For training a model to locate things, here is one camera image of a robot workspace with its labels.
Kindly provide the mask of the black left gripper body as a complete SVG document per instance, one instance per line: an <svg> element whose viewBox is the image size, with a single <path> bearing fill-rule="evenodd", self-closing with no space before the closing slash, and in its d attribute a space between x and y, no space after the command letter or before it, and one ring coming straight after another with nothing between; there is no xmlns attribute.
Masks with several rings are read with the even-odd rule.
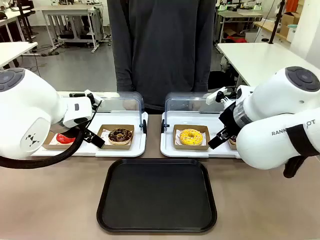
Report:
<svg viewBox="0 0 320 240"><path fill-rule="evenodd" d="M85 128L83 133L83 140L86 142L91 142L95 137L95 134L89 129Z"/></svg>

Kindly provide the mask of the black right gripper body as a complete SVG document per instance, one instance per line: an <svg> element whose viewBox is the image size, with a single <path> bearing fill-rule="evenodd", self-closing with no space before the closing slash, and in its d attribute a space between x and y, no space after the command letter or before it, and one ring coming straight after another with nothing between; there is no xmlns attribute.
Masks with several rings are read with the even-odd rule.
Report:
<svg viewBox="0 0 320 240"><path fill-rule="evenodd" d="M238 132L238 125L234 118L234 109L236 107L236 103L233 102L229 105L219 116L219 120L223 123L224 130L227 133L237 133Z"/></svg>

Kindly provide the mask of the person's left hand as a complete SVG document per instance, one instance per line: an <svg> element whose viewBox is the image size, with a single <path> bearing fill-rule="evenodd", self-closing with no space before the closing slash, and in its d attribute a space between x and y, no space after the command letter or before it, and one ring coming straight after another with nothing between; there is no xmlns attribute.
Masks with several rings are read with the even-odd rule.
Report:
<svg viewBox="0 0 320 240"><path fill-rule="evenodd" d="M191 111L199 111L205 104L206 100L204 98L196 97L189 102L189 108Z"/></svg>

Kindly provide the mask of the person's right hand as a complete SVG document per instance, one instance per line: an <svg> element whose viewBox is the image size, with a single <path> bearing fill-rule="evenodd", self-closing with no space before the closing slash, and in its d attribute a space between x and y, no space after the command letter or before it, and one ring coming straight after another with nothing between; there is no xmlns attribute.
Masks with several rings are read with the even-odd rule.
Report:
<svg viewBox="0 0 320 240"><path fill-rule="evenodd" d="M125 99L122 105L127 111L137 111L139 109L139 103L135 99Z"/></svg>

